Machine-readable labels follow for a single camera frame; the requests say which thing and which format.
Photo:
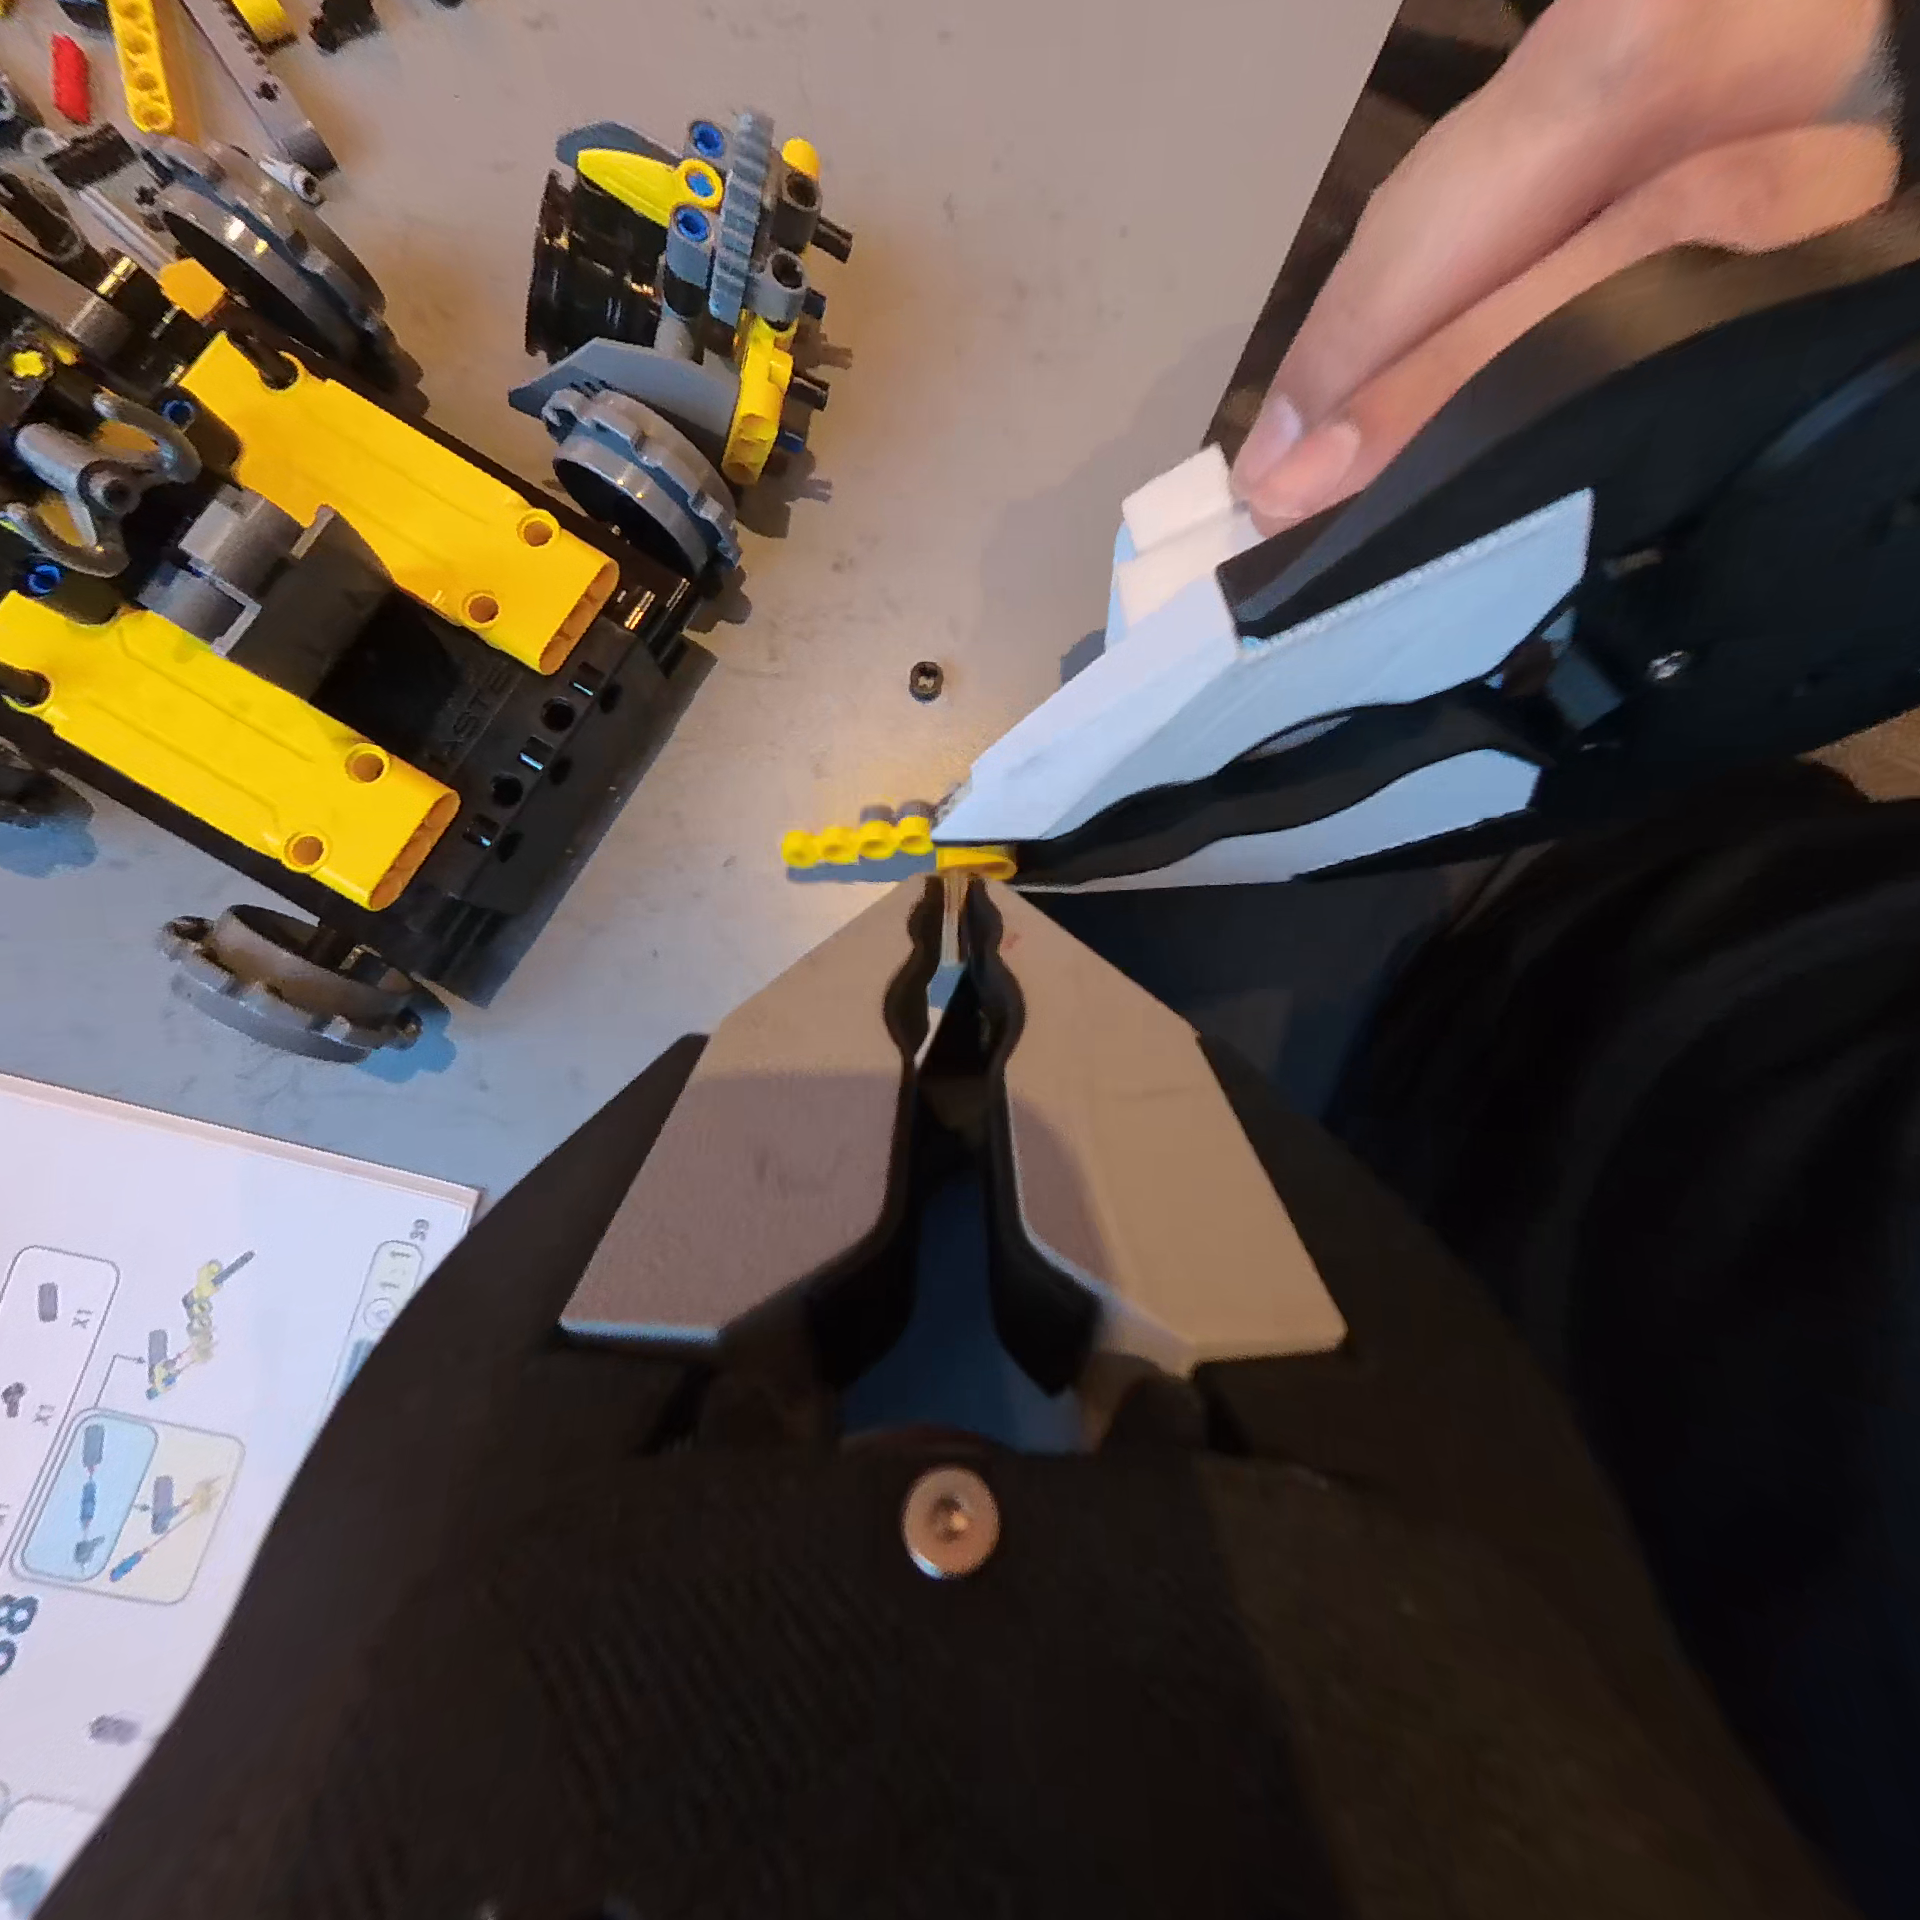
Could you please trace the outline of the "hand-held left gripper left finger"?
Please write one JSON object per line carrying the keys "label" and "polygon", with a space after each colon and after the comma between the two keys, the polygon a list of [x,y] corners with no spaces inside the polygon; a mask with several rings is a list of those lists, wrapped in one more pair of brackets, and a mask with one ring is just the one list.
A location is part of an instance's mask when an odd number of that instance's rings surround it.
{"label": "hand-held left gripper left finger", "polygon": [[882,1246],[951,907],[945,884],[885,889],[713,1028],[566,1298],[569,1337],[719,1354]]}

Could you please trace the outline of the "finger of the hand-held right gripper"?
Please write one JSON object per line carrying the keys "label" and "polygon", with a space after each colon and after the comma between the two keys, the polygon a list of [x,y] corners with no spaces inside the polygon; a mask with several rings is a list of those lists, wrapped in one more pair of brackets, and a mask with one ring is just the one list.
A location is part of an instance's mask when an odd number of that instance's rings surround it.
{"label": "finger of the hand-held right gripper", "polygon": [[972,764],[936,823],[948,846],[1045,838],[1113,767],[1178,764],[1255,736],[1343,736],[1365,714],[1486,681],[1585,571],[1592,491],[1566,494],[1333,610],[1238,633],[1216,571],[1256,528],[1221,451],[1196,451],[1119,503],[1102,655]]}
{"label": "finger of the hand-held right gripper", "polygon": [[1522,814],[1551,767],[1527,736],[1255,736],[1113,767],[1054,832],[1015,841],[1028,895],[1296,881]]}

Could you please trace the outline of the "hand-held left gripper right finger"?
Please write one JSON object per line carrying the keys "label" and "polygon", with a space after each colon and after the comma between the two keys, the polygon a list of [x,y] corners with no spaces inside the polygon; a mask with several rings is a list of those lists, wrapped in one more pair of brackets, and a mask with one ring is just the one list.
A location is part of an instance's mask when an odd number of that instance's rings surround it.
{"label": "hand-held left gripper right finger", "polygon": [[1346,1320],[1192,1026],[1006,884],[957,905],[988,1026],[992,1311],[1040,1384],[1335,1354]]}

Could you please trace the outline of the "small yellow toy beam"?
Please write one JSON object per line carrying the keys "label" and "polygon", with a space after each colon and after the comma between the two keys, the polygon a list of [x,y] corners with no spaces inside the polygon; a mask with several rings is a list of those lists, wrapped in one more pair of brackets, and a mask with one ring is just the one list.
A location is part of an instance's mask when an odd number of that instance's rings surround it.
{"label": "small yellow toy beam", "polygon": [[868,806],[853,823],[793,827],[780,840],[788,874],[893,871],[918,867],[942,875],[1013,881],[1017,857],[1008,846],[948,846],[936,841],[938,814],[926,803]]}

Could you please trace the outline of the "pile of toy parts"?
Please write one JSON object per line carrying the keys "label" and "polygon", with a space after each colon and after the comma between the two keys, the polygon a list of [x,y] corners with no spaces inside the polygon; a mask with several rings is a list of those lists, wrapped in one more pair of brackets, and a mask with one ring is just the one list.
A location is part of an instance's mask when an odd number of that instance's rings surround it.
{"label": "pile of toy parts", "polygon": [[40,158],[113,129],[165,138],[248,132],[263,172],[318,207],[336,161],[297,92],[297,48],[333,57],[382,33],[374,4],[30,4],[5,28],[5,148]]}

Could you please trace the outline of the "grey desk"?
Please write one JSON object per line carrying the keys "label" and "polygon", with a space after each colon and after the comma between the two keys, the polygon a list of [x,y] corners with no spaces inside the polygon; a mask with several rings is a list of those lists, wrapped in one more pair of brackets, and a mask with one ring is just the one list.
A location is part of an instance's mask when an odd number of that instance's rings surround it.
{"label": "grey desk", "polygon": [[529,1235],[586,1231],[684,1065],[629,1090],[871,895],[786,882],[783,825],[895,782],[945,791],[1056,689],[1105,614],[1119,499],[1192,451],[1287,251],[1392,4],[382,4],[384,35],[295,56],[342,148],[327,216],[422,363],[431,423],[543,483],[503,393],[553,138],[599,118],[673,135],[760,107],[822,152],[855,231],[822,266],[830,407],[654,767],[543,922],[492,950],[417,1067],[281,1058],[190,1012],[153,947],[176,911],[254,899],[117,800],[5,831],[5,1067],[300,1146],[436,1172],[495,1200],[473,1259],[426,1282],[327,1430],[368,1455],[399,1544],[474,1619],[485,1688],[586,1679],[640,1626],[592,1580],[687,1601],[695,1551],[815,1569],[849,1495],[897,1495],[902,1451],[700,1450],[672,1364],[574,1348],[557,1307],[456,1436],[378,1425],[386,1387],[463,1386],[455,1337],[504,1286],[513,1178]]}

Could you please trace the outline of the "person's right hand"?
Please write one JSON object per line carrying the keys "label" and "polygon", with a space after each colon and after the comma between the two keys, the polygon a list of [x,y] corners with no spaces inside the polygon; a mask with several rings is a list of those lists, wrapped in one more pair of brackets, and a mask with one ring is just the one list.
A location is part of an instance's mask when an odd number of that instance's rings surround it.
{"label": "person's right hand", "polygon": [[1377,185],[1231,470],[1276,535],[1368,487],[1549,313],[1916,184],[1916,4],[1558,3]]}

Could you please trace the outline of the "white instruction booklet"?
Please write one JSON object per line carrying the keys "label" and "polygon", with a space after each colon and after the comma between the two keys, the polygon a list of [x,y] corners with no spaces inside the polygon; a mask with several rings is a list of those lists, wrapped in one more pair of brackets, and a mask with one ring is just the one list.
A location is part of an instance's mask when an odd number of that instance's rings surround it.
{"label": "white instruction booklet", "polygon": [[14,1074],[1,1151],[1,1913],[34,1915],[481,1194]]}

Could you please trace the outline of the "yellow grey wheel assembly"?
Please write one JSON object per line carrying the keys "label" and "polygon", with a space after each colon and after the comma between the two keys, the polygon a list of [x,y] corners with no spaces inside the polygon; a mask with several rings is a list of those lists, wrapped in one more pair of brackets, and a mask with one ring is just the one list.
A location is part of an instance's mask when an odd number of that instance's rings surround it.
{"label": "yellow grey wheel assembly", "polygon": [[557,140],[534,218],[509,407],[548,436],[569,499],[625,544],[714,588],[738,505],[808,446],[830,391],[808,368],[848,264],[822,164],[766,113],[693,118],[679,144],[615,121]]}

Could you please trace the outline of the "yellow black toy vehicle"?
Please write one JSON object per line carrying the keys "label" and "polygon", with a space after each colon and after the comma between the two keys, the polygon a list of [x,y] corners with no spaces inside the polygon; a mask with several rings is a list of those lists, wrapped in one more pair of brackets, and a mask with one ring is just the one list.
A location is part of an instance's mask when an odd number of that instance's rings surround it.
{"label": "yellow black toy vehicle", "polygon": [[5,825],[89,794],[271,892],[170,920],[174,990],[351,1065],[543,922],[735,563],[673,420],[559,386],[553,499],[424,420],[384,306],[242,152],[5,168]]}

